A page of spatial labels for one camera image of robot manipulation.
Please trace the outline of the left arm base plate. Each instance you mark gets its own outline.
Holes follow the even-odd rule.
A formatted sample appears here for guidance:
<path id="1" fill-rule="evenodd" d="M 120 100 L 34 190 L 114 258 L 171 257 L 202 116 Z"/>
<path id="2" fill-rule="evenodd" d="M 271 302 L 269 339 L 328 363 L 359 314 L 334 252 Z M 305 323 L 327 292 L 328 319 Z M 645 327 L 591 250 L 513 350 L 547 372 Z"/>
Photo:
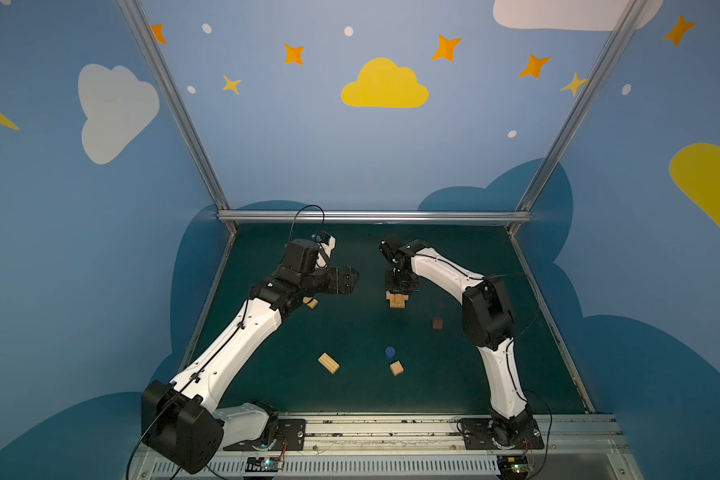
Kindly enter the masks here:
<path id="1" fill-rule="evenodd" d="M 302 451 L 306 439 L 306 420 L 303 418 L 279 419 L 274 429 L 272 439 L 240 440 L 236 442 L 224 441 L 223 451 L 281 451 L 286 446 L 286 452 Z"/>

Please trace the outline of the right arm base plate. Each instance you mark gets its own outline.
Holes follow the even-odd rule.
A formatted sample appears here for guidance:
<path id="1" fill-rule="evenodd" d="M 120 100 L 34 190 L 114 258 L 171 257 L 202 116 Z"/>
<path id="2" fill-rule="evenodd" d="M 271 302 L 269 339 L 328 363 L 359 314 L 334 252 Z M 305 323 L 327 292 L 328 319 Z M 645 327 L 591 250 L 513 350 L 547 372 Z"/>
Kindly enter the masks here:
<path id="1" fill-rule="evenodd" d="M 467 450 L 544 449 L 544 439 L 533 420 L 464 417 L 457 421 Z"/>

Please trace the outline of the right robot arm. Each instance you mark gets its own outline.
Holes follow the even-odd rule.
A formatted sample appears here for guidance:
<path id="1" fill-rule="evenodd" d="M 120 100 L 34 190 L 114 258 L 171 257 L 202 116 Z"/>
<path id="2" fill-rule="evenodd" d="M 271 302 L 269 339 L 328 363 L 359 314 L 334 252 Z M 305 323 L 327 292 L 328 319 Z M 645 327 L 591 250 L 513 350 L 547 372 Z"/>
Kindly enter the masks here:
<path id="1" fill-rule="evenodd" d="M 508 449 L 530 438 L 537 424 L 519 378 L 515 319 L 503 281 L 458 265 L 422 240 L 405 244 L 390 236 L 379 250 L 391 266 L 387 293 L 411 295 L 425 279 L 459 301 L 462 329 L 478 349 L 489 384 L 494 444 Z"/>

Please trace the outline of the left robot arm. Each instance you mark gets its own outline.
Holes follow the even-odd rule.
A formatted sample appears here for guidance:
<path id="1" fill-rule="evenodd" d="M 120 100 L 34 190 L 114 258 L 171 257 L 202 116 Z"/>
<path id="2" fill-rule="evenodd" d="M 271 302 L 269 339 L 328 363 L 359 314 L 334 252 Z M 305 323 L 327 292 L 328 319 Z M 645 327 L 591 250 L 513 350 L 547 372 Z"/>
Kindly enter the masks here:
<path id="1" fill-rule="evenodd" d="M 152 381 L 141 396 L 139 441 L 196 474 L 222 444 L 228 420 L 214 416 L 221 398 L 258 347 L 303 299 L 349 295 L 359 280 L 351 267 L 287 273 L 283 268 L 255 283 L 240 311 L 216 340 L 172 380 Z"/>

